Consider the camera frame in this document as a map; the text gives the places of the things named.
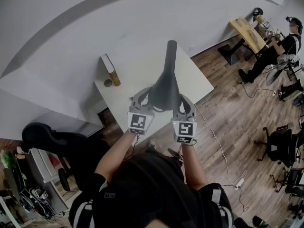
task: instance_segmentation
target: black shoe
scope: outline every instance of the black shoe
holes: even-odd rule
[[[243,69],[239,69],[238,70],[238,74],[241,76],[241,79],[243,80],[244,83],[248,83],[249,82],[249,80],[248,80],[248,74],[246,74]]]

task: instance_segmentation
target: black pants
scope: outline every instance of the black pants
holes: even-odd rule
[[[296,92],[297,90],[303,91],[300,80],[297,80],[293,85],[281,87],[282,98],[286,98]]]
[[[249,81],[254,81],[268,65],[277,65],[277,57],[278,55],[273,52],[272,48],[265,51],[262,56],[256,61],[253,68],[248,71]]]

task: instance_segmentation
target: black office chair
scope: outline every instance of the black office chair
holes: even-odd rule
[[[258,159],[262,161],[267,153],[272,161],[280,161],[284,163],[286,167],[290,167],[297,158],[296,149],[299,147],[297,134],[292,134],[293,123],[278,127],[271,135],[269,135],[266,127],[263,131],[266,131],[267,142],[254,141],[255,144],[266,145],[266,150],[263,157]]]
[[[41,149],[66,157],[67,165],[58,170],[60,182],[65,191],[70,191],[67,178],[74,175],[77,186],[83,189],[90,174],[94,173],[100,159],[110,149],[106,141],[97,137],[87,138],[79,133],[57,133],[48,125],[30,123],[22,132],[22,149]]]

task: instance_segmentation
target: wooden floor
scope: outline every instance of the wooden floor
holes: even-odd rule
[[[299,131],[298,117],[302,113],[300,107],[291,105],[291,100],[283,103],[276,97],[272,97],[270,91],[258,91],[254,98],[249,98],[242,86],[238,70],[240,68],[250,69],[255,59],[252,57],[249,62],[244,60],[248,51],[240,48],[236,54],[240,57],[238,63],[230,66],[217,51],[220,46],[229,43],[234,45],[238,38],[233,38],[218,46],[215,46],[192,60],[200,68],[214,87],[214,90],[204,99],[197,103],[206,121],[214,130],[218,140],[221,142],[224,153],[228,160],[229,179],[234,181],[244,170],[247,176],[242,186],[242,202],[249,210],[242,214],[243,208],[239,203],[240,191],[233,187],[224,187],[229,197],[233,212],[251,225],[254,215],[266,220],[271,227],[275,228],[284,222],[290,215],[287,211],[289,195],[275,193],[270,174],[278,176],[283,165],[270,161],[267,156],[262,162],[257,158],[262,157],[264,146],[256,146],[254,140],[266,140],[266,134],[262,131],[267,126],[270,132],[276,127],[293,122],[294,132]],[[266,74],[260,76],[253,84],[246,84],[245,88],[249,95],[252,95],[258,88],[274,89],[280,84],[280,80],[288,80],[287,75],[282,73],[271,87],[265,85]],[[199,160],[204,167],[210,182],[218,182],[228,185],[226,179],[226,164],[222,156],[218,142],[207,127],[199,112],[197,112],[197,137],[195,145]],[[157,149],[167,153],[167,148],[176,149],[179,144],[173,140],[170,126],[166,126],[154,134]]]

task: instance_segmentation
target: desk leg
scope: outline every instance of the desk leg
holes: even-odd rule
[[[244,42],[245,40],[241,39],[232,49],[230,49],[230,46],[227,44],[224,45],[223,47],[220,47],[218,51],[230,65],[233,65],[239,59],[237,55],[235,55],[234,53],[237,49],[239,49],[243,45]]]

